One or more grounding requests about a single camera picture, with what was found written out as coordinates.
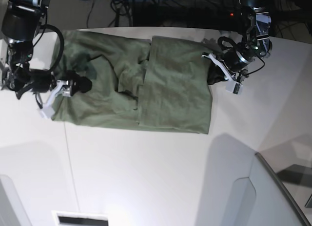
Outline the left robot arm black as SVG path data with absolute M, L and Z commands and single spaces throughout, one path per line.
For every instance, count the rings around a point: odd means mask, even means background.
M 266 66 L 264 58 L 271 55 L 273 47 L 269 37 L 272 19 L 266 1 L 239 0 L 238 27 L 241 41 L 236 43 L 230 37 L 222 36 L 217 40 L 221 53 L 203 53 L 201 56 L 212 62 L 208 85 L 226 81 L 227 91 L 240 94 L 242 82 Z

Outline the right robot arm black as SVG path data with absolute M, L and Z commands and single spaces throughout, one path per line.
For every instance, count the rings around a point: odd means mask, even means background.
M 55 78 L 53 71 L 61 61 L 64 37 L 57 27 L 47 23 L 49 3 L 50 0 L 8 0 L 0 49 L 0 88 L 13 91 L 17 99 L 32 92 L 40 115 L 46 119 L 54 115 L 52 104 L 58 95 L 71 97 L 92 88 L 91 80 L 74 71 L 67 71 L 61 79 Z M 31 69 L 29 62 L 40 40 L 36 36 L 43 36 L 46 30 L 55 32 L 59 38 L 57 58 L 48 70 Z

